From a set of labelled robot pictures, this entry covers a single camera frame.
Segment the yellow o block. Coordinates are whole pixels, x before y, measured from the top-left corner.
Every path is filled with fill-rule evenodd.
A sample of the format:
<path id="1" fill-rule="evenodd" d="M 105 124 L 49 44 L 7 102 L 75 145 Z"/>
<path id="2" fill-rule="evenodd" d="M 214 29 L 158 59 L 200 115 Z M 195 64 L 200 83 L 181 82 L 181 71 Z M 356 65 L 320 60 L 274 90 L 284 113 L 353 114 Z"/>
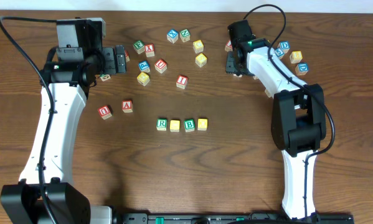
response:
<path id="1" fill-rule="evenodd" d="M 199 131 L 206 131 L 208 127 L 208 119 L 205 118 L 199 118 L 198 119 L 198 126 L 197 129 Z"/>
<path id="2" fill-rule="evenodd" d="M 170 120 L 170 132 L 178 133 L 180 131 L 181 122 L 179 120 L 172 119 Z"/>

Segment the green B block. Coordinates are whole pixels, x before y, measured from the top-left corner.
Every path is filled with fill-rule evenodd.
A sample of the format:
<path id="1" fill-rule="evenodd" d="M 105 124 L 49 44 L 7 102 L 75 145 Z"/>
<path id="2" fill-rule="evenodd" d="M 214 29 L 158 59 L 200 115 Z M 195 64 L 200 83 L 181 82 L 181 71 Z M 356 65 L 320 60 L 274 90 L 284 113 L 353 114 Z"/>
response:
<path id="1" fill-rule="evenodd" d="M 184 129 L 185 129 L 185 132 L 192 132 L 192 131 L 195 131 L 195 122 L 193 119 L 187 119 L 184 121 Z"/>

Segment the green R block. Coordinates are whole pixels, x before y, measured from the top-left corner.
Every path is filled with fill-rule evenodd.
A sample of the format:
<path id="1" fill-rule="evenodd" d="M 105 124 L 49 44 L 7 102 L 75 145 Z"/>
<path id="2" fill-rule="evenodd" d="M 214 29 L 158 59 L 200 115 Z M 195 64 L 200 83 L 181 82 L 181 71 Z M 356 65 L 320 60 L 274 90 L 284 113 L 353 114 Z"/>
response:
<path id="1" fill-rule="evenodd" d="M 158 131 L 166 131 L 167 130 L 167 124 L 168 124 L 167 119 L 159 118 L 159 119 L 157 119 L 157 122 L 156 122 L 156 129 Z"/>

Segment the yellow O block front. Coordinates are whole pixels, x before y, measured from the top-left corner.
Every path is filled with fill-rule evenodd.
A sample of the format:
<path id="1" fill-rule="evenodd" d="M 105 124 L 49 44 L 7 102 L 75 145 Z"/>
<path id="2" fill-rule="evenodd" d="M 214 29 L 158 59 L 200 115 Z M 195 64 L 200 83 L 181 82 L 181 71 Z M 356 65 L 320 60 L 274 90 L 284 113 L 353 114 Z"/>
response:
<path id="1" fill-rule="evenodd" d="M 181 122 L 179 120 L 172 119 L 170 120 L 170 132 L 178 133 L 180 131 Z"/>

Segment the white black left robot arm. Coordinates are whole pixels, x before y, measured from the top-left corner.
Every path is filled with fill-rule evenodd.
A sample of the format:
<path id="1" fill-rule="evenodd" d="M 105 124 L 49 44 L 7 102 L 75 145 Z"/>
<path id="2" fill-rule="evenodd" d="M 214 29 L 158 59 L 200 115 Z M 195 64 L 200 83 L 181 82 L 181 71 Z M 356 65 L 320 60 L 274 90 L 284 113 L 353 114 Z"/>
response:
<path id="1" fill-rule="evenodd" d="M 77 126 L 97 75 L 126 72 L 122 45 L 50 50 L 41 70 L 42 107 L 31 154 L 1 205 L 13 223 L 122 223 L 112 206 L 93 206 L 73 186 Z"/>

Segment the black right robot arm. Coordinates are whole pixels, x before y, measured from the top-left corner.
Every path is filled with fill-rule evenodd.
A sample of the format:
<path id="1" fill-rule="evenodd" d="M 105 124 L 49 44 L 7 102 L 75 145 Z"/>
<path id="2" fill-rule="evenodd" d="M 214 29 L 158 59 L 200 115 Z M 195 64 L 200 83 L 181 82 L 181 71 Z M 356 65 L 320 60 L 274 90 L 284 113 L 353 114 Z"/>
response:
<path id="1" fill-rule="evenodd" d="M 285 169 L 282 209 L 292 220 L 311 218 L 314 162 L 326 136 L 323 90 L 296 77 L 280 60 L 282 51 L 266 39 L 229 40 L 227 46 L 226 72 L 253 76 L 273 100 L 271 136 Z"/>

